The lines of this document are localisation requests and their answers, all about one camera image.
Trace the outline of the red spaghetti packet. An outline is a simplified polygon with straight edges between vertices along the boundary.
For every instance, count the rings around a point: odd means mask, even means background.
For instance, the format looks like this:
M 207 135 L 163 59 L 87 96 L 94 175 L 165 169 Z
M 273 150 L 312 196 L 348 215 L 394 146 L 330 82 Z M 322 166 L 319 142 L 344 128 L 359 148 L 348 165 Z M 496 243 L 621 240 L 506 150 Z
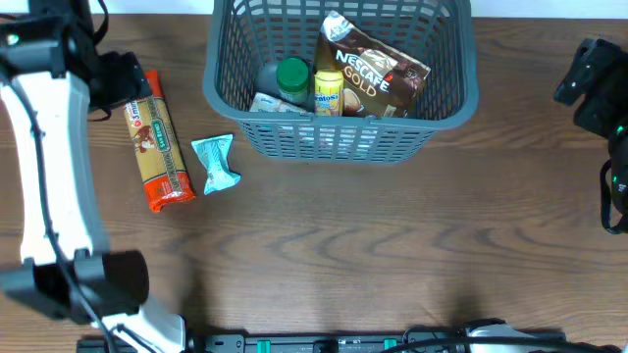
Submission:
M 195 198 L 157 71 L 146 79 L 151 95 L 125 106 L 134 155 L 152 212 Z

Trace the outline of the mint green pouch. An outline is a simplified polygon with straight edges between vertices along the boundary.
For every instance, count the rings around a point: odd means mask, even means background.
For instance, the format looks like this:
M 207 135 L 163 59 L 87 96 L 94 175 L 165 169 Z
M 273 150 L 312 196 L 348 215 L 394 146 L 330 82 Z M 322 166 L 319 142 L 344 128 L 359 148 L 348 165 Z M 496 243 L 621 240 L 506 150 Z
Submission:
M 231 188 L 240 182 L 241 175 L 233 172 L 228 162 L 233 141 L 234 136 L 229 133 L 191 142 L 207 173 L 203 189 L 205 195 Z

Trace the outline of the tissue pack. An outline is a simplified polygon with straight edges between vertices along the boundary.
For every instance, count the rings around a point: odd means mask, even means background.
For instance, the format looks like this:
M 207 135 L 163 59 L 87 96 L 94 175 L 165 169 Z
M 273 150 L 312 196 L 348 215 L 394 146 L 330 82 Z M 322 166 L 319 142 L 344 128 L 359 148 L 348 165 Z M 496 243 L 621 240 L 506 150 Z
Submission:
M 261 92 L 255 94 L 249 111 L 253 113 L 307 113 L 300 107 Z

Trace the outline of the green lidded jar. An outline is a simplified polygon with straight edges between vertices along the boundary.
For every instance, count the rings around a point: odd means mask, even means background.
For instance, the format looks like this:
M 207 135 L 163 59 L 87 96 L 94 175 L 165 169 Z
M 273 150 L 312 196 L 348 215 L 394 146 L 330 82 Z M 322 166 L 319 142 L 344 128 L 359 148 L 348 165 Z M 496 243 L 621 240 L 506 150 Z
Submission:
M 310 71 L 299 58 L 287 58 L 279 62 L 276 82 L 280 97 L 293 105 L 304 104 L 309 96 Z

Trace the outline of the yellow Mentos bottle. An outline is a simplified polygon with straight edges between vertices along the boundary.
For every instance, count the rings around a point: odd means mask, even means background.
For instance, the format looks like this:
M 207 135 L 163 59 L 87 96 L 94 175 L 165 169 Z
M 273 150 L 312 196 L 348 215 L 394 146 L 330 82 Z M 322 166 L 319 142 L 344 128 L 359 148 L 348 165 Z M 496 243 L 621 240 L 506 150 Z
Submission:
M 339 117 L 343 109 L 343 75 L 341 71 L 319 70 L 315 74 L 315 114 Z

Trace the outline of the brown Nescafe Gold bag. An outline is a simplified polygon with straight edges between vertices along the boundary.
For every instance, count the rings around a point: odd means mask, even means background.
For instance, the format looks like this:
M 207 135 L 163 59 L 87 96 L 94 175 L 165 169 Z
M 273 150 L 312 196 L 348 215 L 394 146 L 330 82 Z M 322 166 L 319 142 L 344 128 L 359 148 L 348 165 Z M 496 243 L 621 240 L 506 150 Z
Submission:
M 344 116 L 404 118 L 431 69 L 332 11 L 320 27 L 314 72 L 341 81 L 332 94 L 342 101 Z

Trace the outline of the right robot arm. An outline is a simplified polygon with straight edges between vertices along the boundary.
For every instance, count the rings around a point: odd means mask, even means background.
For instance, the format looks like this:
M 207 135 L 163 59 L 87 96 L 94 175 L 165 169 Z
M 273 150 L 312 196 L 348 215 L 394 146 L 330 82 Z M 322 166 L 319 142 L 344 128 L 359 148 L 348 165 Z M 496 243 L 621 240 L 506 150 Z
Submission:
M 573 123 L 607 142 L 600 171 L 601 224 L 611 234 L 627 231 L 627 52 L 603 39 L 584 39 L 553 100 L 571 106 Z

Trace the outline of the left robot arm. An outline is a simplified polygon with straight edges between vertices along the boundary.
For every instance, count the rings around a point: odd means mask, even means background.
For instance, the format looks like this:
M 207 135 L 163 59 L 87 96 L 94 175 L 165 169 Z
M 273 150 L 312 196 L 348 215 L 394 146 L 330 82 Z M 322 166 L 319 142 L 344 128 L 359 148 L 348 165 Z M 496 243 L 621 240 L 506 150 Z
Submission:
M 86 0 L 29 0 L 1 26 L 1 99 L 16 139 L 24 198 L 21 265 L 4 272 L 11 299 L 53 320 L 98 328 L 102 347 L 184 352 L 184 319 L 149 295 L 146 262 L 114 252 L 98 211 L 89 114 L 146 98 L 133 53 L 100 53 L 107 33 Z

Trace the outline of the grey plastic mesh basket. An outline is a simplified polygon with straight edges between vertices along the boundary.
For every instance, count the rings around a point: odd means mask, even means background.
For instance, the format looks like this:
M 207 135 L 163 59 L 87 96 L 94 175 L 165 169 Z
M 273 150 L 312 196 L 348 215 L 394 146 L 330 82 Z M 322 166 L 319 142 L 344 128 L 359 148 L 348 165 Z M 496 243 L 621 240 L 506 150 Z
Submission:
M 254 113 L 258 92 L 276 95 L 276 68 L 313 63 L 323 20 L 336 11 L 375 39 L 431 68 L 405 118 Z M 462 0 L 218 1 L 207 45 L 203 91 L 238 123 L 260 154 L 278 159 L 399 163 L 438 131 L 465 124 L 479 103 L 471 5 Z

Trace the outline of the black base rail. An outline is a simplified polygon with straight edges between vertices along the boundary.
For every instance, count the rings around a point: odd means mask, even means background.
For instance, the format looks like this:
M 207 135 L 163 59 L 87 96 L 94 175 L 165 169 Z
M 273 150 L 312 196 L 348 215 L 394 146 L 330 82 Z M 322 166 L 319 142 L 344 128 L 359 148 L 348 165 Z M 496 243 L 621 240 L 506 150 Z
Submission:
M 440 344 L 427 346 L 430 340 L 479 337 L 526 337 L 564 342 L 566 335 L 556 328 L 518 330 L 497 318 L 465 324 L 461 328 L 437 328 L 416 325 L 405 332 L 336 332 L 279 335 L 249 335 L 244 331 L 225 331 L 195 337 L 188 343 L 188 352 L 206 353 L 359 353 L 382 352 L 396 346 L 414 344 L 416 352 L 545 352 L 545 347 L 487 344 Z

